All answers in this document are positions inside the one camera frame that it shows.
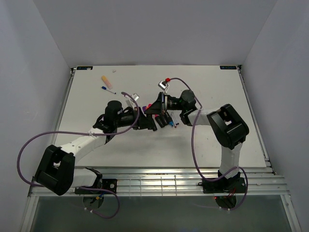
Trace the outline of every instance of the blue marker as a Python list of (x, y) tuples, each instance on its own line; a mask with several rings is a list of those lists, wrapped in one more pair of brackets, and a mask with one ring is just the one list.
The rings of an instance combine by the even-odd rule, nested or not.
[(114, 93), (114, 92), (108, 90), (105, 86), (102, 86), (102, 89), (104, 89), (104, 90), (106, 90), (106, 91), (109, 91), (109, 92), (112, 93), (112, 94), (116, 94), (116, 93)]

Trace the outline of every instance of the orange eraser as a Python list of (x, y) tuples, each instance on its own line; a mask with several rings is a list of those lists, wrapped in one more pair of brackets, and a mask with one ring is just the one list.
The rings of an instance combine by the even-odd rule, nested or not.
[(112, 89), (112, 85), (106, 76), (102, 76), (102, 81), (106, 84), (107, 88)]

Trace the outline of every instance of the white table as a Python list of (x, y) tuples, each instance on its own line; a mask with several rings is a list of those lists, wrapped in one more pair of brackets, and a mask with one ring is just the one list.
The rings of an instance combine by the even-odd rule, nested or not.
[[(113, 85), (113, 95), (103, 89), (101, 76)], [(221, 70), (219, 66), (93, 66), (92, 70), (77, 70), (63, 112), (59, 130), (88, 132), (97, 117), (111, 100), (118, 100), (126, 108), (121, 91), (138, 93), (139, 106), (153, 103), (161, 89), (158, 82), (165, 78), (182, 78), (194, 91), (204, 109), (219, 109), (231, 104), (247, 123), (250, 133), (246, 138), (239, 165), (265, 167), (263, 150), (246, 100), (237, 70)], [(171, 81), (168, 94), (179, 97), (185, 86)], [(81, 159), (77, 166), (94, 167), (194, 167), (190, 138), (192, 127), (180, 124), (176, 129), (166, 126), (157, 131), (130, 130), (115, 136), (106, 145)], [(59, 134), (56, 145), (66, 144), (75, 135)], [(219, 167), (221, 146), (211, 127), (197, 126), (195, 149), (200, 167)]]

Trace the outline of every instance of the gray wall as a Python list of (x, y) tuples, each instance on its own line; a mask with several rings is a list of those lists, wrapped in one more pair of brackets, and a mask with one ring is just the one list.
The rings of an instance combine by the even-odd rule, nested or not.
[[(0, 225), (19, 231), (29, 186), (16, 171), (17, 153), (53, 129), (70, 70), (31, 0), (0, 0)], [(22, 172), (31, 179), (48, 137), (29, 146)]]
[(70, 67), (242, 64), (276, 0), (34, 0)]
[(309, 2), (279, 0), (243, 65), (275, 170), (284, 174), (303, 231), (308, 222)]

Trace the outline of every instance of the black label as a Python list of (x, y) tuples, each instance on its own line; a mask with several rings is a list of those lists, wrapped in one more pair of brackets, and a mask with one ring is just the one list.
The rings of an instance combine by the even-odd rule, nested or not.
[(237, 69), (236, 66), (220, 66), (220, 69)]
[(93, 66), (78, 66), (77, 70), (92, 70)]

